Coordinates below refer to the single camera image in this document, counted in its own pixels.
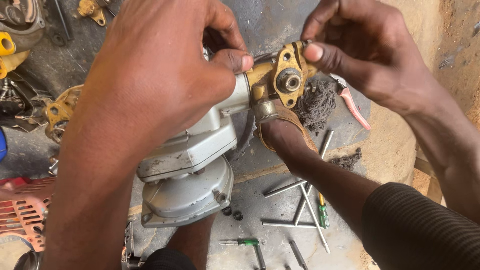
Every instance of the brown leather sandal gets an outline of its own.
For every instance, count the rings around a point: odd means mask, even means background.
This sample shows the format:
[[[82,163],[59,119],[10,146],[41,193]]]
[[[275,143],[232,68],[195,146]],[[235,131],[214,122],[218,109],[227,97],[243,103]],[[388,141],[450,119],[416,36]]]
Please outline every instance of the brown leather sandal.
[[[315,143],[313,142],[312,137],[310,137],[310,134],[308,133],[307,129],[301,125],[300,119],[298,118],[298,116],[293,111],[283,106],[276,105],[275,108],[276,108],[276,111],[278,112],[278,119],[283,119],[291,123],[294,123],[301,130],[303,139],[307,143],[308,148],[318,153],[317,146],[315,146]],[[258,125],[258,128],[253,132],[253,135],[259,137],[260,141],[267,149],[275,152],[275,149],[273,149],[273,147],[271,147],[270,144],[262,136],[262,124]]]

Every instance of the green screwdriver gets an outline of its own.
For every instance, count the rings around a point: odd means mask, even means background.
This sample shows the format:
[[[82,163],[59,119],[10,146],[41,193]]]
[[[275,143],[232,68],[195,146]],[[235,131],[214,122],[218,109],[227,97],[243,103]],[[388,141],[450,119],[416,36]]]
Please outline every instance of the green screwdriver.
[[[239,239],[236,243],[220,243],[220,245],[259,245],[257,239]]]
[[[330,222],[328,221],[327,205],[324,203],[322,193],[319,192],[318,197],[320,198],[320,205],[318,206],[320,209],[320,226],[324,229],[328,229],[330,227]]]
[[[257,255],[258,265],[260,270],[266,270],[264,256],[260,250],[260,242],[257,239],[239,239],[236,243],[220,243],[220,245],[252,245]]]

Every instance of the forearm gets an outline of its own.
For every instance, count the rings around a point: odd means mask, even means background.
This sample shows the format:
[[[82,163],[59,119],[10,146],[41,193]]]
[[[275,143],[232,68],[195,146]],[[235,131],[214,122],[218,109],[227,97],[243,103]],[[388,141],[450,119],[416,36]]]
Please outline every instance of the forearm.
[[[448,92],[404,116],[432,165],[449,208],[480,223],[480,134]]]
[[[122,132],[132,116],[110,108],[115,100],[95,106],[88,87],[62,140],[43,269],[120,267],[133,176],[148,144],[154,145],[148,124]]]
[[[363,204],[380,184],[323,161],[306,146],[299,132],[276,132],[274,136],[269,141],[290,172],[320,191],[361,239]]]

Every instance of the metal tool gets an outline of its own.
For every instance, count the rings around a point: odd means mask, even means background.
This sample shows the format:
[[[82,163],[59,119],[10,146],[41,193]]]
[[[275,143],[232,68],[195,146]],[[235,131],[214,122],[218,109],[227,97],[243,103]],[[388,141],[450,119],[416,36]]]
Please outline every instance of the metal tool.
[[[142,257],[137,257],[134,255],[135,250],[133,246],[133,223],[129,222],[127,228],[125,229],[125,247],[122,251],[121,263],[127,269],[139,269],[145,261]]]
[[[303,257],[301,256],[301,253],[295,241],[290,241],[290,247],[292,247],[293,254],[295,255],[295,258],[297,258],[297,262],[299,262],[300,267],[304,270],[308,270],[307,264],[303,260]]]
[[[363,118],[363,116],[360,114],[360,112],[357,109],[357,106],[355,106],[355,103],[353,102],[352,94],[350,93],[350,90],[348,89],[347,82],[345,81],[344,78],[335,75],[335,74],[330,74],[330,77],[332,77],[336,82],[342,87],[341,90],[337,92],[339,96],[341,96],[347,105],[348,110],[351,112],[353,117],[360,122],[360,124],[366,129],[370,130],[370,125],[368,122]]]
[[[266,270],[264,256],[260,249],[260,243],[257,239],[239,239],[235,243],[220,243],[220,245],[252,245],[255,248],[255,254],[257,255],[258,265],[260,270]]]
[[[72,37],[70,36],[70,32],[68,31],[67,24],[65,23],[65,19],[63,18],[63,13],[62,13],[62,10],[60,8],[60,4],[59,4],[58,0],[55,0],[55,5],[57,6],[57,11],[59,13],[59,18],[60,18],[61,24],[63,26],[63,30],[65,31],[65,36],[67,37],[67,40],[71,40]]]
[[[277,226],[277,227],[296,227],[296,228],[306,228],[306,229],[316,229],[315,224],[292,224],[292,223],[281,223],[281,222],[267,222],[262,221],[262,225],[265,226]]]
[[[327,205],[324,203],[322,193],[319,192],[318,197],[320,199],[320,205],[318,206],[318,209],[320,210],[320,226],[324,229],[328,229],[330,227],[330,222],[328,221]]]
[[[286,191],[286,190],[289,190],[289,189],[291,189],[291,188],[294,188],[294,187],[296,187],[296,186],[299,186],[299,185],[301,185],[301,184],[304,184],[304,183],[306,183],[306,182],[307,182],[307,180],[296,181],[295,183],[286,185],[286,186],[284,186],[284,187],[282,187],[282,188],[279,188],[279,189],[276,189],[276,190],[274,190],[274,191],[272,191],[272,192],[269,192],[269,193],[265,194],[264,196],[265,196],[265,198],[268,198],[268,197],[271,197],[271,196],[273,196],[273,195],[277,195],[277,194],[279,194],[279,193],[282,193],[282,192],[284,192],[284,191]]]
[[[328,145],[330,144],[330,141],[332,140],[332,137],[333,137],[333,130],[328,130],[328,133],[327,133],[327,137],[325,139],[325,142],[324,142],[324,145],[322,146],[322,149],[320,150],[320,157],[322,159],[324,159],[324,156],[325,156],[325,152],[327,151],[327,148],[328,148]],[[310,194],[310,191],[312,190],[312,185],[310,183],[307,184],[307,196]],[[294,221],[293,221],[293,224],[296,226],[298,223],[299,223],[299,220],[300,220],[300,216],[303,212],[303,208],[305,207],[305,198],[302,197],[301,199],[301,202],[300,202],[300,207],[299,209],[297,210],[297,214],[295,215],[295,218],[294,218]]]
[[[301,192],[303,193],[303,196],[305,198],[308,198],[307,192],[305,191],[305,187],[303,185],[300,185]],[[324,245],[325,251],[330,254],[330,248],[328,247],[327,241],[325,240],[324,234],[322,233],[322,229],[320,227],[320,224],[318,224],[317,216],[315,215],[315,211],[313,211],[312,204],[310,203],[310,200],[307,201],[307,206],[308,209],[310,210],[310,214],[312,215],[313,222],[315,223],[315,226],[317,227],[318,233],[320,234],[320,239],[322,240],[322,243]]]
[[[327,137],[324,141],[324,145],[322,146],[322,149],[320,150],[320,157],[324,159],[325,152],[327,151],[328,145],[330,144],[330,141],[332,140],[333,137],[333,130],[328,130],[327,132]]]

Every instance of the shaft hole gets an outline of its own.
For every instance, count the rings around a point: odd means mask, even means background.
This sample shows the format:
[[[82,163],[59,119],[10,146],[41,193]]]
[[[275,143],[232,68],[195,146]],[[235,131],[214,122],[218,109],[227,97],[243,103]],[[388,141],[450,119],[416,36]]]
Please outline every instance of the shaft hole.
[[[13,48],[13,44],[6,38],[2,38],[1,45],[5,50],[10,50]]]

